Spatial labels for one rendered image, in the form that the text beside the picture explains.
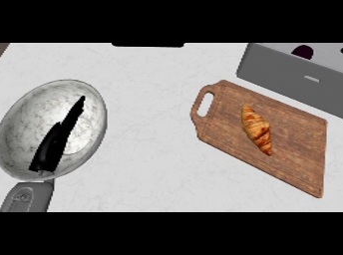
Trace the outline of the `brown wooden cutting board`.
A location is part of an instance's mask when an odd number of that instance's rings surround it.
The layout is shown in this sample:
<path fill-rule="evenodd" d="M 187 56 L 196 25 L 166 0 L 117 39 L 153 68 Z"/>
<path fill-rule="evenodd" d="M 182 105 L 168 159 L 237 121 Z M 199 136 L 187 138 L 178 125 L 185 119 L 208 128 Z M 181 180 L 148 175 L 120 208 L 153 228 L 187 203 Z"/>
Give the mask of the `brown wooden cutting board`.
<path fill-rule="evenodd" d="M 323 194 L 326 121 L 228 81 L 197 92 L 212 95 L 205 115 L 191 114 L 196 137 L 314 197 Z M 246 137 L 240 107 L 249 105 L 270 124 L 271 154 Z"/>

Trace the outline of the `grey box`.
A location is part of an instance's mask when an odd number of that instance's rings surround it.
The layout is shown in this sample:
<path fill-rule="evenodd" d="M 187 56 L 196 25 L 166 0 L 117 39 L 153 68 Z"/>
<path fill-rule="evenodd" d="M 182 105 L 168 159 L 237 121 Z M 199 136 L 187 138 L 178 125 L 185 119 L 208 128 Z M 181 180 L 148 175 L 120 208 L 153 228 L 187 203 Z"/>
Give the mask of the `grey box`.
<path fill-rule="evenodd" d="M 310 60 L 290 54 L 312 49 Z M 343 119 L 343 43 L 249 43 L 236 76 Z"/>

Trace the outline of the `dark purple eggplant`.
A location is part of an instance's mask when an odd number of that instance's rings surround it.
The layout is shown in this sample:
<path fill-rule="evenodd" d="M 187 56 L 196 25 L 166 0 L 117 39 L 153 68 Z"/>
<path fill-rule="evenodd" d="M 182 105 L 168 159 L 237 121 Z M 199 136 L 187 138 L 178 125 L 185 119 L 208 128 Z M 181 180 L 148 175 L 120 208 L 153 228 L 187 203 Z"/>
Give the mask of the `dark purple eggplant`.
<path fill-rule="evenodd" d="M 307 45 L 299 45 L 293 48 L 290 54 L 310 60 L 312 57 L 312 49 Z"/>

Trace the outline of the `golden brown croissant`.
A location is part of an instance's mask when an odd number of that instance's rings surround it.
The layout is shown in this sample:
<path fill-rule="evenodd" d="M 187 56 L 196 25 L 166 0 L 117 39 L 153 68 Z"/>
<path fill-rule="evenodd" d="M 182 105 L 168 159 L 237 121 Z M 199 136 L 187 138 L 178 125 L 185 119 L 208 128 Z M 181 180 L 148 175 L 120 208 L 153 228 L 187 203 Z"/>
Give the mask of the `golden brown croissant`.
<path fill-rule="evenodd" d="M 240 123 L 243 132 L 259 151 L 271 156 L 270 123 L 247 104 L 240 107 Z"/>

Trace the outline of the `black flat appliance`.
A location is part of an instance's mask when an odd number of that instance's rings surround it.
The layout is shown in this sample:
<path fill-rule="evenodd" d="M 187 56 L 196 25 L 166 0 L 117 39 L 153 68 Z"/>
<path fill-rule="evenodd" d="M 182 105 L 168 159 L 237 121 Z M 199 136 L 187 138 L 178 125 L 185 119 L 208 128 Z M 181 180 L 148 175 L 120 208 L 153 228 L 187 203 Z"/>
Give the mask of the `black flat appliance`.
<path fill-rule="evenodd" d="M 182 43 L 148 43 L 148 42 L 139 42 L 139 43 L 123 43 L 116 42 L 111 43 L 114 47 L 120 48 L 181 48 Z"/>

